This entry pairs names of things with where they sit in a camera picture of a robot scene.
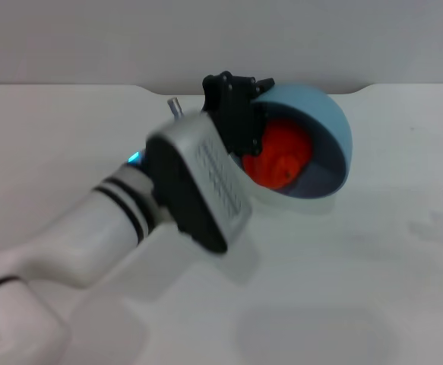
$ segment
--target blue led light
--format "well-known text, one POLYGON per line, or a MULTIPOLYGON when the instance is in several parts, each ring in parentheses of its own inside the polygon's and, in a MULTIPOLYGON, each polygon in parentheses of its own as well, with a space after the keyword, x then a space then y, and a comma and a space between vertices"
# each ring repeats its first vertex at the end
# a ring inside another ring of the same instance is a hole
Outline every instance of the blue led light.
POLYGON ((135 152, 134 154, 132 154, 130 156, 130 158, 128 159, 128 162, 133 162, 135 160, 137 160, 140 157, 140 152, 135 152))

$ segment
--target orange object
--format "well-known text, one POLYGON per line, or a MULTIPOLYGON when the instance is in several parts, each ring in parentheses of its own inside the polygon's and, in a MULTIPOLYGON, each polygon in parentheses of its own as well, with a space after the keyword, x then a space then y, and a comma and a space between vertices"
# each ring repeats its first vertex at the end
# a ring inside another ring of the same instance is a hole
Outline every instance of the orange object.
POLYGON ((271 119, 262 137, 263 151, 242 158, 245 172, 258 185, 279 189, 289 185, 312 157, 312 140, 296 122, 271 119))

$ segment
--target blue bowl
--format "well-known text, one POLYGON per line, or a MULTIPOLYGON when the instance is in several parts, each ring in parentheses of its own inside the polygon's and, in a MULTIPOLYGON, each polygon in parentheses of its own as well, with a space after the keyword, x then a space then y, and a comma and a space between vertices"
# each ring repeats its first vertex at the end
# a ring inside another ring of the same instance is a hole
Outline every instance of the blue bowl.
POLYGON ((294 198, 323 198, 334 194, 350 172, 353 139, 343 110, 327 94, 305 85, 275 85, 253 103, 266 103, 269 119, 289 118, 311 136, 313 156, 298 178, 276 189, 294 198))

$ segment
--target white tabletop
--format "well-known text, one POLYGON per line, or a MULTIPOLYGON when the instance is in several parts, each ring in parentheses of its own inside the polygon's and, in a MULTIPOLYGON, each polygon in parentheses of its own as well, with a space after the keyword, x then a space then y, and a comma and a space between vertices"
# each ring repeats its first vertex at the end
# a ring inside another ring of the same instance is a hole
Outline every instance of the white tabletop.
MULTIPOLYGON (((0 86, 0 249, 142 148, 167 98, 0 86)), ((32 283, 71 323, 63 364, 443 363, 443 85, 333 98, 354 142, 336 195, 292 201, 244 179, 254 217, 224 257, 165 226, 91 290, 32 283)))

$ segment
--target white wall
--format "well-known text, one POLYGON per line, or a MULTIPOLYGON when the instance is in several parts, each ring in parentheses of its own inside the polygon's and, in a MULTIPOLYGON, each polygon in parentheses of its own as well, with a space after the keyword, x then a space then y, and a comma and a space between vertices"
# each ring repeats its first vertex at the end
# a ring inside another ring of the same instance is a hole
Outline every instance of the white wall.
POLYGON ((0 83, 443 81, 443 0, 0 0, 0 83))

